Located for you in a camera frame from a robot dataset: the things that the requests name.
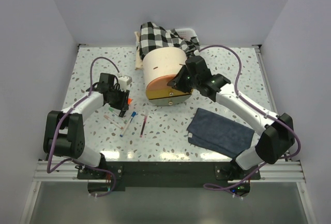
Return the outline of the blue cap marker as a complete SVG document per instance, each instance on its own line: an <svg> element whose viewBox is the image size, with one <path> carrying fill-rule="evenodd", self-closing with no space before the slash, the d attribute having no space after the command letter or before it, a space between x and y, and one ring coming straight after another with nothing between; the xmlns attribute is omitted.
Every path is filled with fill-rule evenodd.
<svg viewBox="0 0 331 224"><path fill-rule="evenodd" d="M122 132L120 133L120 135L119 135L120 137L123 137L123 136L124 136L126 130L128 129L130 123L132 122L132 120L133 120L133 118L136 116L136 114L137 114L137 113L136 113L135 111L133 111L133 113L131 114L131 116L130 116L130 118L128 119L127 123L125 124L125 126L124 126Z"/></svg>

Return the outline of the beige cap marker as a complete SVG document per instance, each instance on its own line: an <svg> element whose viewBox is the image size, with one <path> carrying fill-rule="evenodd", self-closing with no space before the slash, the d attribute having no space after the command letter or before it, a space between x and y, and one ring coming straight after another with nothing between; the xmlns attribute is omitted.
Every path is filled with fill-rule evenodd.
<svg viewBox="0 0 331 224"><path fill-rule="evenodd" d="M123 126L121 126L120 124L116 123L115 121L113 121L109 116L104 115L103 116L107 121L109 121L111 124L113 124L114 126L116 126L119 129L123 129Z"/></svg>

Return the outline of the beige round drawer organizer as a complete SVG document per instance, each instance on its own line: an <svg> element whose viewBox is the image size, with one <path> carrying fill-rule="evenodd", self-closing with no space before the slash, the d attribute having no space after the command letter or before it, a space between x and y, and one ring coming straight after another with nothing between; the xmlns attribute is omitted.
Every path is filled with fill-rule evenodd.
<svg viewBox="0 0 331 224"><path fill-rule="evenodd" d="M189 99L192 92L182 93L168 86L187 59L180 48L165 47L150 51L143 59L145 94L159 107L172 106Z"/></svg>

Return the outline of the green cap marker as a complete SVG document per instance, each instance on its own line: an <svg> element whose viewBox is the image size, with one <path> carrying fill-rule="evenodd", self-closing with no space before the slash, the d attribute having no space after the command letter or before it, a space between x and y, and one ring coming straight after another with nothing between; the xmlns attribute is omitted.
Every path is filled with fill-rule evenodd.
<svg viewBox="0 0 331 224"><path fill-rule="evenodd" d="M117 110L117 109L112 108L112 107L109 107L108 110L109 110L109 112L112 116L112 119L115 120L117 123L120 123L120 122L122 122L124 124L127 123L127 119L126 119L125 114L122 117L120 117L121 110Z"/></svg>

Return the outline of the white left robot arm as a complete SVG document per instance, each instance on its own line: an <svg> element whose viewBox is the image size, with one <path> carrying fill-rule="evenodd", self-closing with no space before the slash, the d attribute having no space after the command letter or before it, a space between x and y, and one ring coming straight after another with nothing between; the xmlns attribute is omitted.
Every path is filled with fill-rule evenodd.
<svg viewBox="0 0 331 224"><path fill-rule="evenodd" d="M106 175L107 166L101 162L103 154L85 144L84 122L107 104L120 110L123 116L129 109L128 86L131 83L130 76L101 73L99 81L91 83L82 98L61 111L48 113L43 150L49 155L49 173L57 168L51 167L53 156L57 156L89 166L88 171L94 178Z"/></svg>

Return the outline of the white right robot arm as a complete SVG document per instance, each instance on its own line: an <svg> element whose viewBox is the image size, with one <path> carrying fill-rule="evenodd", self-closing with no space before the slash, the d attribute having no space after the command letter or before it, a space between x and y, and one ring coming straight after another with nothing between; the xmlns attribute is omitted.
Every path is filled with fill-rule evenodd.
<svg viewBox="0 0 331 224"><path fill-rule="evenodd" d="M288 114L268 111L242 94L228 78L212 74L201 56L187 59L168 86L183 93L196 89L202 96L237 114L259 135L255 146L235 156L230 166L234 178L243 178L249 169L261 163L274 164L298 142L293 119Z"/></svg>

